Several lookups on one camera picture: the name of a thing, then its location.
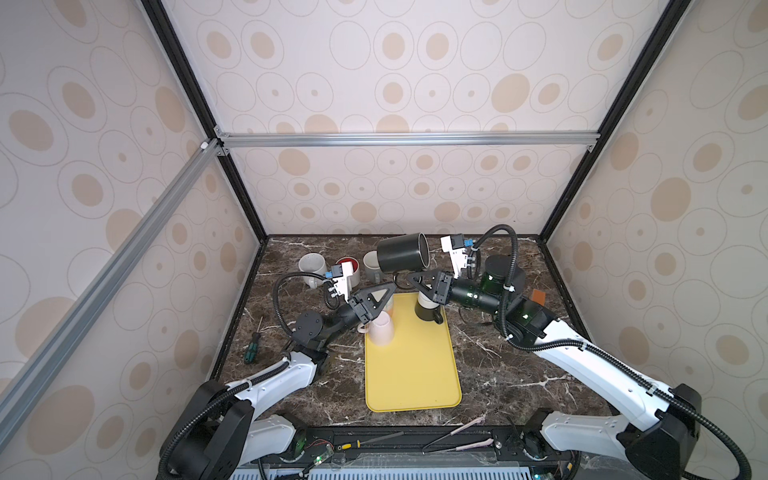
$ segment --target robotic arm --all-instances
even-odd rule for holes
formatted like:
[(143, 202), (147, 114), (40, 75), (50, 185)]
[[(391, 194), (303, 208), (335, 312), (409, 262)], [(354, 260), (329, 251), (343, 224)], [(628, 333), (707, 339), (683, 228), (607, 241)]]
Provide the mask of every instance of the robotic arm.
[[(462, 274), (467, 266), (478, 267), (473, 253), (497, 227), (474, 244), (462, 235), (441, 239), (443, 251), (451, 256), (452, 274), (429, 270), (410, 273), (407, 278), (419, 291), (415, 313), (422, 320), (442, 321), (439, 308), (451, 302), (490, 313), (496, 318), (495, 327), (512, 346), (560, 366), (620, 413), (598, 417), (539, 409), (521, 433), (528, 456), (538, 460), (554, 450), (578, 450), (627, 460), (652, 480), (677, 480), (681, 476), (698, 479), (684, 469), (699, 438), (701, 424), (723, 440), (737, 458), (737, 478), (751, 478), (749, 463), (738, 446), (701, 416), (698, 392), (684, 384), (673, 389), (624, 365), (580, 336), (553, 312), (520, 294), (525, 273), (515, 265), (516, 238), (510, 227), (502, 227), (514, 239), (513, 253), (490, 256), (479, 281)], [(465, 249), (470, 247), (472, 253), (468, 255)], [(351, 269), (347, 270), (334, 266), (326, 275), (326, 282), (333, 284), (331, 295), (346, 300), (340, 302), (331, 316), (303, 312), (290, 330), (282, 321), (276, 301), (278, 320), (291, 335), (285, 356), (244, 380), (226, 385), (213, 380), (204, 383), (161, 448), (160, 480), (226, 479), (238, 465), (265, 455), (301, 455), (299, 420), (286, 413), (262, 420), (258, 417), (321, 376), (329, 357), (326, 347), (348, 328), (375, 319), (396, 289), (389, 282), (351, 294), (346, 282)], [(283, 279), (297, 275), (289, 273)], [(276, 287), (283, 279), (278, 280)], [(385, 294), (376, 300), (373, 294), (381, 290)], [(316, 463), (323, 460), (318, 457)]]

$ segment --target marble countertop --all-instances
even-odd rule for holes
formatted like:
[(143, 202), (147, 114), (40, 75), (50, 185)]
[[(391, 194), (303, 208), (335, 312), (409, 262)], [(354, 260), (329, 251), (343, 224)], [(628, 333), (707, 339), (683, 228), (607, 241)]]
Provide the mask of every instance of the marble countertop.
[[(272, 307), (272, 286), (280, 274), (297, 271), (298, 261), (308, 252), (322, 254), (328, 264), (344, 256), (362, 257), (383, 237), (276, 237), (266, 247), (256, 280), (240, 318), (220, 379), (231, 382), (254, 374), (280, 359), (287, 337), (277, 325)], [(557, 287), (549, 274), (538, 246), (520, 239), (518, 264), (526, 272), (525, 295), (533, 289), (546, 293), (547, 308), (567, 319)], [(450, 271), (451, 261), (440, 248), (438, 237), (429, 237), (434, 268)], [(483, 258), (509, 253), (509, 239), (494, 237), (482, 247)], [(360, 286), (367, 286), (361, 272)], [(291, 323), (300, 312), (328, 313), (319, 290), (311, 290), (300, 278), (283, 285), (280, 304)], [(573, 415), (609, 415), (607, 403), (587, 386), (557, 366), (532, 353), (507, 345), (489, 324), (487, 313), (445, 308), (456, 368), (462, 386), (462, 402), (449, 409), (409, 412), (372, 412), (366, 406), (365, 347), (361, 334), (350, 330), (330, 349), (336, 354), (327, 373), (311, 386), (293, 393), (267, 411), (287, 410), (308, 425), (447, 425), (461, 424), (486, 414), (486, 425), (524, 424), (539, 407)], [(243, 363), (251, 333), (262, 334), (257, 361)]]

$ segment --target vent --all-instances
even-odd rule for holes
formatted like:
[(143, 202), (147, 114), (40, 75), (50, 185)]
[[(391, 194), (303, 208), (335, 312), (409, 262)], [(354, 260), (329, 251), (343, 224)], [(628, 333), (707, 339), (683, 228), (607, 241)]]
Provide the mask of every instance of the vent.
[[(270, 470), (268, 480), (294, 470)], [(261, 480), (255, 468), (238, 468), (230, 480)], [(532, 480), (526, 467), (330, 468), (315, 469), (309, 480)]]

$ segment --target yellow tray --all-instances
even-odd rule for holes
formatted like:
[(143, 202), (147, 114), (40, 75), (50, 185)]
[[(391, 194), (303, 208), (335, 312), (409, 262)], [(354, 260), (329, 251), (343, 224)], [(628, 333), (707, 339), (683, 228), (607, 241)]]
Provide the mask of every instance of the yellow tray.
[(418, 318), (418, 295), (394, 295), (395, 338), (388, 346), (366, 335), (366, 404), (374, 412), (444, 409), (462, 401), (448, 324)]

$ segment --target wallpaper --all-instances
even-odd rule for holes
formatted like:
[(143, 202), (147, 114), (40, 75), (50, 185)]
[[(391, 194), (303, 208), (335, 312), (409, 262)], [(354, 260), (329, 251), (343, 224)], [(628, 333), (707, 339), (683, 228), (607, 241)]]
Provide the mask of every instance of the wallpaper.
[(131, 0), (3, 2), (0, 392), (201, 142)]
[[(698, 390), (753, 478), (768, 478), (767, 65), (766, 0), (701, 2), (549, 243), (596, 343)], [(705, 432), (689, 471), (736, 463)]]
[(665, 0), (166, 0), (225, 131), (587, 130)]
[(151, 480), (210, 373), (257, 242), (204, 170), (0, 456), (0, 479)]
[(584, 145), (236, 148), (267, 233), (539, 233)]

